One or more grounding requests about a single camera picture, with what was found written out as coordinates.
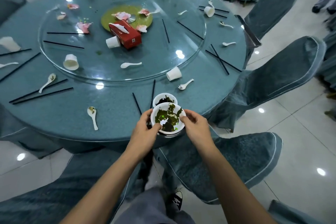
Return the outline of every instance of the sneaker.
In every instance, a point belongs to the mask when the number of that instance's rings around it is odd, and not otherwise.
[[[177,191],[175,194],[172,195],[172,201],[177,206],[179,211],[181,210],[182,207],[182,198],[183,198],[182,192],[180,191]]]
[[[311,11],[315,14],[318,14],[320,12],[321,8],[318,7],[317,5],[314,5]]]
[[[334,14],[336,12],[336,10],[332,10],[332,9],[329,9],[329,8],[327,8],[327,11],[328,11],[329,14]]]

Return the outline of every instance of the black chopstick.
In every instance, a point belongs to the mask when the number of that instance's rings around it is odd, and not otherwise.
[[[90,35],[90,33],[65,33],[65,32],[47,32],[47,34]]]
[[[155,79],[154,79],[154,82],[153,82],[152,99],[150,100],[150,108],[152,108],[152,104],[153,104],[154,89],[155,89]]]
[[[50,41],[46,41],[46,40],[43,40],[43,42],[50,43],[50,44],[59,44],[59,45],[64,45],[64,46],[70,46],[70,47],[84,49],[84,47],[79,47],[79,46],[74,46],[74,45],[69,45],[69,44],[61,44],[61,43],[56,43],[56,42],[50,42]]]
[[[230,73],[229,73],[229,71],[226,69],[226,67],[225,67],[224,63],[222,62],[221,58],[219,57],[218,53],[216,52],[216,50],[215,50],[215,48],[213,47],[213,45],[212,45],[212,44],[211,44],[211,47],[212,47],[212,48],[213,48],[213,50],[215,51],[215,53],[216,53],[216,56],[217,56],[217,58],[219,59],[219,61],[222,63],[222,65],[223,65],[223,67],[224,67],[225,71],[227,72],[227,75],[229,75],[229,74],[230,74]]]
[[[62,81],[59,81],[59,82],[56,82],[56,83],[53,83],[53,84],[49,84],[48,86],[45,86],[44,89],[47,89],[47,88],[52,87],[52,86],[55,86],[55,85],[57,85],[57,84],[60,84],[61,82],[65,82],[65,81],[67,81],[67,80],[68,80],[68,79],[64,79],[64,80],[62,80]],[[22,97],[13,99],[13,100],[9,101],[9,103],[13,103],[13,102],[15,102],[15,101],[17,101],[17,100],[19,100],[19,99],[25,98],[25,97],[27,97],[27,96],[30,96],[30,95],[32,95],[32,94],[34,94],[34,93],[38,93],[38,92],[39,92],[39,90],[35,90],[35,91],[31,92],[31,93],[25,94],[25,95],[22,96]]]
[[[42,97],[45,97],[45,96],[48,96],[48,95],[52,95],[52,94],[55,94],[55,93],[63,92],[63,91],[66,91],[66,90],[72,90],[72,89],[73,89],[73,87],[67,88],[67,89],[63,89],[63,90],[57,90],[57,91],[50,92],[50,93],[47,93],[47,94],[43,94],[43,95],[40,95],[40,96],[37,96],[37,97],[21,100],[19,102],[12,103],[12,105],[20,104],[20,103],[27,102],[27,101],[30,101],[30,100],[33,100],[33,99],[42,98]]]
[[[223,17],[223,18],[227,18],[226,16],[224,16],[224,15],[220,15],[220,14],[216,14],[216,13],[214,13],[214,15],[217,15],[217,16],[220,16],[220,17]]]
[[[229,13],[230,12],[230,11],[221,10],[221,9],[217,9],[217,8],[215,8],[215,10],[221,11],[221,12],[225,12],[225,13]]]
[[[200,39],[204,40],[203,37],[197,35],[194,31],[192,31],[191,29],[187,28],[186,26],[184,26],[181,22],[177,21],[178,24],[182,25],[183,27],[185,27],[187,30],[189,30],[191,33],[193,33],[194,35],[198,36]]]
[[[13,71],[11,71],[9,74],[5,75],[4,77],[2,77],[0,79],[0,82],[2,82],[4,79],[6,79],[8,76],[10,76],[12,73],[14,73],[16,70],[20,69],[21,67],[23,67],[24,65],[26,65],[29,61],[31,61],[33,58],[35,58],[37,55],[41,54],[40,52],[38,54],[35,54],[34,56],[32,56],[29,60],[23,62],[21,65],[19,65],[17,68],[15,68]]]
[[[166,31],[166,36],[167,36],[167,39],[168,39],[168,43],[170,44],[169,37],[168,37],[168,33],[167,33],[167,30],[166,30],[166,25],[165,25],[165,22],[163,21],[163,19],[162,19],[162,22],[163,22],[163,26],[165,27],[165,31]]]
[[[133,93],[133,92],[132,92],[132,94],[133,94],[133,98],[134,98],[134,101],[135,101],[135,103],[136,103],[136,106],[138,107],[138,110],[139,110],[139,112],[140,112],[140,115],[142,115],[142,112],[141,112],[141,110],[140,110],[140,107],[139,107],[139,104],[138,104],[137,98],[135,97],[135,95],[134,95],[134,93]]]
[[[24,52],[24,51],[30,51],[30,50],[31,50],[31,48],[24,49],[24,50],[19,50],[19,51],[16,51],[16,52],[8,52],[8,53],[0,54],[0,56],[5,56],[5,55],[8,55],[8,54],[14,54],[14,53],[19,53],[19,52]]]
[[[214,55],[212,52],[209,52],[208,50],[205,50],[206,52],[208,52],[209,54],[211,54],[212,56],[214,56],[215,58],[218,58],[216,55]],[[229,62],[226,62],[225,60],[219,58],[221,61],[223,61],[225,64],[228,64],[229,66],[232,66],[234,69],[238,70],[239,72],[242,72],[239,68],[236,68],[234,65],[231,65]]]

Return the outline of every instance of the red tissue box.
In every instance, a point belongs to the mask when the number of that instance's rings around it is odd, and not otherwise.
[[[117,21],[114,24],[120,24],[129,32],[129,34],[120,31],[116,26],[109,24],[110,31],[112,35],[116,35],[120,43],[126,48],[132,48],[141,44],[141,34],[133,28],[128,22],[121,20]]]

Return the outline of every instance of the white tile floor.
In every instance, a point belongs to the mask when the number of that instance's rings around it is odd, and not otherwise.
[[[324,10],[319,14],[311,12],[316,1],[297,0],[292,10],[262,39],[263,45],[255,50],[247,68],[260,67],[301,36],[323,38],[328,33],[323,24],[328,15]],[[242,7],[237,2],[226,4],[242,17],[253,7]],[[324,111],[335,104],[335,100],[326,99],[325,88],[314,78],[304,86],[246,112],[237,122],[233,134],[218,129],[226,138],[272,131],[283,139],[278,165],[262,183],[251,189],[265,208],[272,199],[278,199],[322,222],[334,223],[336,123],[325,116]],[[18,161],[22,153],[25,158]],[[14,144],[0,141],[0,201],[54,181],[70,158],[70,153],[61,150],[38,160]],[[158,163],[154,164],[150,180],[152,184],[160,184],[163,170]],[[182,209],[191,214],[197,224],[226,222],[220,206],[205,205],[186,189],[181,190]]]

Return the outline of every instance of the green plate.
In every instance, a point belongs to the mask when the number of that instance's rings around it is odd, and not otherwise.
[[[149,16],[146,16],[145,14],[138,14],[138,12],[142,9],[141,6],[133,6],[133,5],[120,5],[116,6],[114,8],[108,9],[106,13],[101,17],[101,24],[108,32],[110,31],[109,23],[115,23],[118,21],[118,19],[112,14],[116,14],[117,12],[127,12],[129,14],[134,14],[136,17],[136,20],[130,25],[133,28],[137,28],[139,25],[145,25],[149,27],[152,24],[153,21],[153,15],[150,14]]]

